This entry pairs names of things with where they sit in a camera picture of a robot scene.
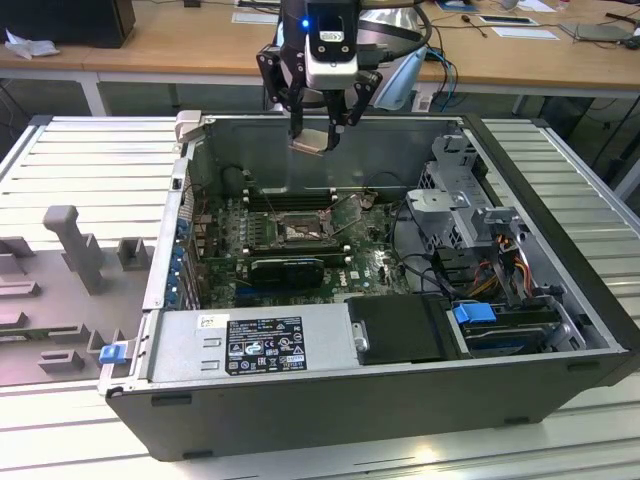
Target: table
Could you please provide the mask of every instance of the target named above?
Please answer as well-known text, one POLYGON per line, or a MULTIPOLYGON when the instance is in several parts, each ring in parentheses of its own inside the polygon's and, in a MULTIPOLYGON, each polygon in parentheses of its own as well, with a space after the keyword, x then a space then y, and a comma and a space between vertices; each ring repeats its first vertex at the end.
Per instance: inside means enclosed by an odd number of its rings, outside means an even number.
MULTIPOLYGON (((489 0, 478 4, 496 13, 489 0)), ((135 29, 120 49, 62 46, 56 57, 31 61, 0 52, 0 77, 73 80, 84 90, 93 115, 105 115, 100 82, 262 85, 255 54, 273 36, 273 25, 232 23, 230 5, 185 9, 180 2, 134 2, 135 29)), ((436 25, 465 26, 459 15, 424 7, 436 25)), ((630 14, 637 8, 598 0, 573 0, 563 14, 527 12, 540 23, 605 21, 605 12, 630 14)), ((640 93, 638 54, 574 44, 557 27, 560 41, 506 39, 491 29, 483 39, 473 28, 442 28, 447 57, 459 71, 457 91, 518 95, 634 98, 640 93)), ((434 35, 431 44, 438 41, 434 35)), ((417 89, 430 97, 443 79, 438 64, 425 64, 417 89)))

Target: motherboard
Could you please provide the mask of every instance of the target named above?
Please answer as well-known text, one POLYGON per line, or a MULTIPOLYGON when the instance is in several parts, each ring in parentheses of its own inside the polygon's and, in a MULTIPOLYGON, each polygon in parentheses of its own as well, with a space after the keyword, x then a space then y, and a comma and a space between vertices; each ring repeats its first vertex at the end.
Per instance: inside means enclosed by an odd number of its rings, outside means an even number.
POLYGON ((362 193, 333 195, 328 206, 308 198, 229 198, 196 218, 202 308, 409 293, 390 251, 392 220, 390 204, 362 193))

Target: floor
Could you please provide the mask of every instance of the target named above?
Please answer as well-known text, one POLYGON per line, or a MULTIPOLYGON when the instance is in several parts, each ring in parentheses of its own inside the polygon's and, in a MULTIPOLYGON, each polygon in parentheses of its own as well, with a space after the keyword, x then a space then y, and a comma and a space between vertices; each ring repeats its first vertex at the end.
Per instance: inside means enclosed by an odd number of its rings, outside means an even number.
MULTIPOLYGON (((74 82, 4 80, 2 84, 29 115, 88 115, 89 109, 80 86, 74 82)), ((169 89, 163 84, 108 83, 101 86, 114 115, 172 115, 169 89)), ((255 112, 262 108, 261 87, 178 85, 181 109, 208 112, 255 112)), ((472 112, 491 118, 511 118, 512 95, 458 94, 450 101, 448 112, 472 112)), ((538 116, 543 97, 530 97, 522 118, 538 116)), ((567 139, 569 145, 588 163, 610 136, 633 103, 632 100, 596 100, 567 139)), ((618 132, 597 163, 603 175, 612 158, 619 155, 640 129, 640 108, 618 132)), ((4 92, 0 92, 0 158, 11 148, 28 119, 4 92)), ((628 200, 640 212, 640 192, 628 200)))

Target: paper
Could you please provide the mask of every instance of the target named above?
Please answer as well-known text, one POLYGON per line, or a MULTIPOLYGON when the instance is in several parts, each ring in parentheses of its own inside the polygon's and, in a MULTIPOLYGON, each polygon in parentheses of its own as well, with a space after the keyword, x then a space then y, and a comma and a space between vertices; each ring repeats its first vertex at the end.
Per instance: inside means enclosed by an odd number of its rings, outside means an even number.
POLYGON ((278 23, 278 16, 262 13, 235 12, 233 15, 231 15, 231 21, 233 23, 259 23, 263 25, 275 25, 276 23, 278 23))
POLYGON ((535 40, 560 40, 549 30, 537 30, 533 28, 493 27, 493 31, 501 37, 508 38, 532 38, 535 40))
POLYGON ((526 12, 555 12, 553 8, 545 5, 540 0, 520 0, 518 2, 518 8, 526 12))
POLYGON ((31 60, 33 57, 46 57, 60 53, 53 42, 49 40, 32 42, 31 40, 13 35, 9 30, 6 30, 6 32, 9 40, 4 42, 4 46, 16 55, 26 58, 27 60, 31 60))

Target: power supply label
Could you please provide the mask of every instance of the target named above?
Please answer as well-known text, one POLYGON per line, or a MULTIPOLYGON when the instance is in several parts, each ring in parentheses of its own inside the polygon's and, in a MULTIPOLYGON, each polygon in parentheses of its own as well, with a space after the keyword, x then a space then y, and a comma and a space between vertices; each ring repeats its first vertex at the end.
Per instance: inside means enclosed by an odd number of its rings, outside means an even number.
POLYGON ((229 375, 306 369, 301 317, 227 322, 225 370, 229 375))

